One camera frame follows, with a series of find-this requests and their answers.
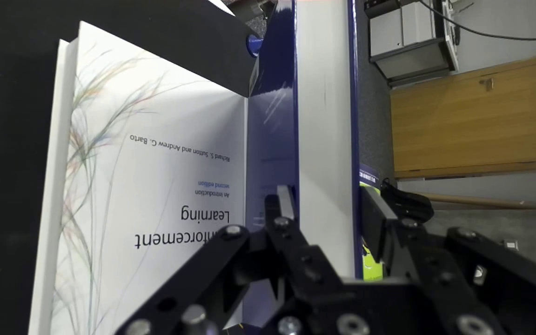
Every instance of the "cable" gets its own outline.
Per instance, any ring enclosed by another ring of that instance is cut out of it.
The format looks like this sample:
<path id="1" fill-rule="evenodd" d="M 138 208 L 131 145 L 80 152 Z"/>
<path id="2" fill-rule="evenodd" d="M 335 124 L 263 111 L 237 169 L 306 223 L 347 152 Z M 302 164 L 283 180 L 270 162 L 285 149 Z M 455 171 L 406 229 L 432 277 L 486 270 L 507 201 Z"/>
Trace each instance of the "cable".
<path id="1" fill-rule="evenodd" d="M 425 0 L 419 0 L 427 9 L 430 9 L 432 13 L 436 13 L 438 16 L 442 16 L 443 20 L 449 20 L 451 24 L 462 28 L 462 30 L 468 30 L 475 35 L 482 35 L 482 37 L 492 37 L 492 39 L 510 39 L 510 41 L 536 41 L 536 37 L 520 37 L 520 35 L 499 35 L 499 33 L 486 33 L 486 31 L 479 31 L 479 30 L 473 30 L 469 26 L 464 26 L 453 18 L 449 18 L 447 15 L 443 15 L 442 11 L 438 11 L 436 7 L 429 5 Z"/>

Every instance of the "white panel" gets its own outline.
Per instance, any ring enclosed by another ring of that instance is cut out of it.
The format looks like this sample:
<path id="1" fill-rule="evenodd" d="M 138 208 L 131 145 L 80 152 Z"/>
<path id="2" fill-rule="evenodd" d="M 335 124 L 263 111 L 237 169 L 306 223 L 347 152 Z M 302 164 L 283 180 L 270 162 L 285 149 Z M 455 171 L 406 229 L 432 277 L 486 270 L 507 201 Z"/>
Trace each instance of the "white panel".
<path id="1" fill-rule="evenodd" d="M 373 56 L 402 46 L 401 9 L 375 16 L 371 20 Z"/>
<path id="2" fill-rule="evenodd" d="M 434 15 L 423 3 L 414 2 L 402 5 L 402 35 L 404 44 L 414 44 L 421 41 L 430 41 L 436 37 Z"/>
<path id="3" fill-rule="evenodd" d="M 475 0 L 456 20 L 492 33 L 536 35 L 536 0 Z M 486 39 L 462 31 L 462 70 L 536 57 L 536 43 Z"/>
<path id="4" fill-rule="evenodd" d="M 348 2 L 298 0 L 300 221 L 354 275 Z"/>

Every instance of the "book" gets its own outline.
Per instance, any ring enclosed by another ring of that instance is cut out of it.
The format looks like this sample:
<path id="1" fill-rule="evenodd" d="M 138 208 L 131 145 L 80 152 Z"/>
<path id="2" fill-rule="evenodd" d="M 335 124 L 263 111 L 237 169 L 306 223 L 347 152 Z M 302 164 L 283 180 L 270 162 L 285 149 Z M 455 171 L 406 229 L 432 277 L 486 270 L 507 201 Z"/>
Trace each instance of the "book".
<path id="1" fill-rule="evenodd" d="M 244 223 L 246 98 L 80 22 L 60 44 L 53 117 L 41 312 L 51 333 L 112 333 L 214 231 Z"/>

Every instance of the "wall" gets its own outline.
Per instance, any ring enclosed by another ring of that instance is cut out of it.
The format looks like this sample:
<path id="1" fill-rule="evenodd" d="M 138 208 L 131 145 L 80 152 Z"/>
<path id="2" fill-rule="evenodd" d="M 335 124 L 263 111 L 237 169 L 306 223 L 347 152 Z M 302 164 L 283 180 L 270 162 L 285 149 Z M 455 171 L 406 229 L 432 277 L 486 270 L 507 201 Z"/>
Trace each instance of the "wall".
<path id="1" fill-rule="evenodd" d="M 536 35 L 536 0 L 458 0 L 456 20 L 505 35 Z M 536 43 L 486 39 L 462 31 L 460 70 L 536 57 Z M 471 178 L 402 180 L 401 188 L 430 193 L 536 199 L 536 171 Z"/>
<path id="2" fill-rule="evenodd" d="M 456 20 L 503 35 L 536 35 L 536 0 L 460 0 Z M 473 70 L 536 56 L 536 43 L 501 41 L 462 31 L 460 70 Z"/>
<path id="3" fill-rule="evenodd" d="M 395 175 L 393 158 L 393 119 L 391 119 L 391 89 L 378 67 L 367 61 L 371 44 L 371 24 L 365 15 L 356 15 L 358 35 L 358 149 L 360 164 L 378 180 Z"/>
<path id="4" fill-rule="evenodd" d="M 438 180 L 408 178 L 401 180 L 399 186 L 417 193 L 503 197 L 536 203 L 536 171 Z"/>

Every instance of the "black metal frame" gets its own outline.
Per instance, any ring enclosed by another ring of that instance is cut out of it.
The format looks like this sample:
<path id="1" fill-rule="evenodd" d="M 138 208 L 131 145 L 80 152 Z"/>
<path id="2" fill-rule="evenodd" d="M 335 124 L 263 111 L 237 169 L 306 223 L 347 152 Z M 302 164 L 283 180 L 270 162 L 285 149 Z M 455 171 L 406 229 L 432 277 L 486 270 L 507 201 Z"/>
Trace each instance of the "black metal frame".
<path id="1" fill-rule="evenodd" d="M 345 284 L 270 195 L 265 231 L 224 227 L 118 333 L 216 333 L 261 279 L 270 279 L 281 303 L 259 333 L 536 333 L 536 264 L 475 231 L 430 236 L 425 197 L 386 186 L 389 208 L 380 195 L 362 193 L 369 247 L 393 279 Z M 488 270 L 482 284 L 473 281 L 477 266 Z M 188 320 L 194 305 L 203 314 Z"/>

